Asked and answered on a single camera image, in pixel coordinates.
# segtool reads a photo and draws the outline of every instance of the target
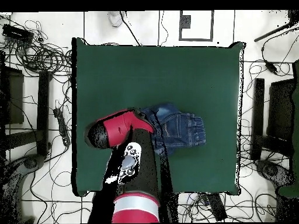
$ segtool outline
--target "red stripe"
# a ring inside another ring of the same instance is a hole
[[[158,200],[153,197],[153,196],[150,196],[148,194],[145,194],[145,193],[141,193],[141,192],[128,192],[128,193],[124,193],[122,195],[119,195],[115,200],[114,200],[114,203],[116,202],[116,200],[119,200],[120,198],[123,198],[123,197],[130,197],[130,196],[137,196],[137,197],[144,197],[144,198],[148,198],[152,201],[154,201],[158,207],[160,207],[160,204],[158,202]]]
[[[159,223],[157,217],[139,209],[125,209],[112,216],[112,223]]]

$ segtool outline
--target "jeans pocket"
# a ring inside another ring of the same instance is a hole
[[[162,125],[163,135],[168,138],[181,138],[180,131],[180,114],[172,117],[171,120],[167,121]]]

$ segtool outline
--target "power strip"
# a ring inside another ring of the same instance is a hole
[[[62,111],[60,109],[56,108],[56,109],[53,109],[53,113],[54,113],[54,117],[57,118],[57,120],[58,120],[59,133],[62,137],[63,145],[65,147],[69,147],[71,144],[71,140],[68,135],[67,126],[65,124]]]

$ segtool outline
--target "denim fabric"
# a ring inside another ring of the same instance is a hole
[[[153,124],[155,130],[162,127],[163,136],[158,135],[157,131],[152,135],[152,143],[157,154],[163,151],[163,141],[169,155],[177,148],[206,144],[206,132],[200,117],[191,113],[182,113],[172,103],[147,107],[141,111]]]

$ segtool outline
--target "green tabletop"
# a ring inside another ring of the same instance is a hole
[[[244,43],[230,48],[133,47],[85,45],[78,38],[78,191],[101,189],[111,154],[85,144],[83,133],[90,122],[128,107],[172,102],[180,111],[200,116],[206,129],[206,145],[183,148],[169,157],[174,192],[236,194],[243,51]]]

